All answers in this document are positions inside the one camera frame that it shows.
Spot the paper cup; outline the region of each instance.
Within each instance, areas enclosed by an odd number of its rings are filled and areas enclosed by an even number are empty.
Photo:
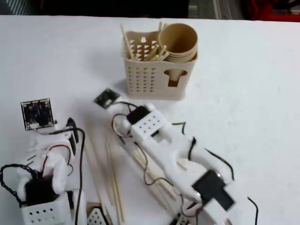
[[[159,36],[160,46],[166,45],[169,56],[186,57],[197,49],[196,31],[183,23],[173,23],[164,28]]]

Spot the black circuit board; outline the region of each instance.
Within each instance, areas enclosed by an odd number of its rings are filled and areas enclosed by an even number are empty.
[[[50,99],[21,102],[25,130],[53,127]]]
[[[118,97],[120,97],[120,94],[107,88],[94,100],[94,102],[102,108],[107,109]]]

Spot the beige utensil holder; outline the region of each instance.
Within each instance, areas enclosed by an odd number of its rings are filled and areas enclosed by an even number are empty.
[[[130,59],[129,51],[123,42],[129,96],[165,100],[184,99],[185,89],[197,60],[197,53],[190,62],[186,63],[143,61],[151,49],[157,45],[158,31],[147,33],[128,31],[126,34],[133,54],[138,54],[140,60]],[[178,73],[181,74],[179,80],[173,81],[172,77]]]

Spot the wooden chopstick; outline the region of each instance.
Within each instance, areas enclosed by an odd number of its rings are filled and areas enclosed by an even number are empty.
[[[127,35],[126,35],[125,31],[124,31],[123,25],[121,24],[120,26],[121,26],[121,30],[122,30],[122,33],[123,33],[123,37],[124,37],[124,39],[125,39],[125,45],[127,46],[127,49],[128,49],[128,51],[129,51],[130,58],[131,58],[132,60],[134,60],[134,59],[135,59],[135,56],[133,55],[133,53],[132,53],[132,51],[131,51],[130,43],[129,43],[128,38],[127,38]]]

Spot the robotic arm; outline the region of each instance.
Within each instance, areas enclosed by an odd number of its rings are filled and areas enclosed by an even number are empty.
[[[128,110],[126,104],[120,97],[106,105],[121,145],[131,156],[137,146],[147,152],[181,196],[195,202],[189,209],[195,216],[189,221],[194,225],[239,225],[240,204],[247,196],[241,194],[228,166],[194,138],[178,131],[152,104],[136,106],[129,114],[120,113]],[[195,180],[178,166],[179,158],[203,165],[206,173]]]

